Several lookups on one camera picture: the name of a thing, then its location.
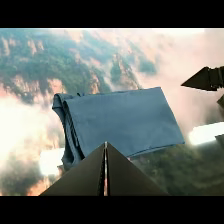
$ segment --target dark pointed object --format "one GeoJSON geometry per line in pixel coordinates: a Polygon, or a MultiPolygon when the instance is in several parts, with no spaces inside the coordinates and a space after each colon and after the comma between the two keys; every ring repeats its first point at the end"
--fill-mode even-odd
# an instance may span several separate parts
{"type": "Polygon", "coordinates": [[[109,143],[102,144],[41,196],[167,196],[109,143]]]}
{"type": "Polygon", "coordinates": [[[224,87],[223,80],[224,67],[214,69],[204,67],[181,86],[206,91],[217,91],[218,88],[224,87]]]}

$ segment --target blue-gray garment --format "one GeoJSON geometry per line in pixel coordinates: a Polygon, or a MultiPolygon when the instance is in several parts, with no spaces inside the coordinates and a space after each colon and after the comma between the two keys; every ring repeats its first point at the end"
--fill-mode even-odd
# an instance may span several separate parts
{"type": "Polygon", "coordinates": [[[160,87],[85,96],[55,94],[53,110],[65,131],[66,169],[105,141],[128,157],[184,143],[160,87]]]}

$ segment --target folded cloth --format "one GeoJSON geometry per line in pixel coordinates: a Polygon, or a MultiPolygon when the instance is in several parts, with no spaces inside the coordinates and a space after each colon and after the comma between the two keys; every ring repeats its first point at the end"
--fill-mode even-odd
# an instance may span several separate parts
{"type": "Polygon", "coordinates": [[[160,87],[109,94],[55,94],[53,110],[65,132],[65,169],[103,142],[124,156],[158,150],[184,139],[160,87]]]}

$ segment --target gray folded fabric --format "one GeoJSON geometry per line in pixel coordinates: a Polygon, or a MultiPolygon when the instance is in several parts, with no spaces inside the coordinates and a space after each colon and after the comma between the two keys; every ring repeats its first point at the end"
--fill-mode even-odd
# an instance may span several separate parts
{"type": "Polygon", "coordinates": [[[184,143],[160,87],[86,96],[55,94],[53,110],[65,131],[65,169],[105,141],[127,157],[184,143]]]}

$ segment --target glossy surface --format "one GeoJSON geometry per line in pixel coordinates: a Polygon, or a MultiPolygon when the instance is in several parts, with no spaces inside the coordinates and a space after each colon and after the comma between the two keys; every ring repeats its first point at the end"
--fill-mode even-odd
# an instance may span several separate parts
{"type": "Polygon", "coordinates": [[[196,128],[223,122],[224,91],[180,86],[223,66],[223,40],[223,29],[0,29],[0,194],[39,195],[62,175],[53,160],[40,167],[64,147],[55,93],[161,86],[186,144],[131,161],[171,195],[224,195],[223,125],[196,128]]]}

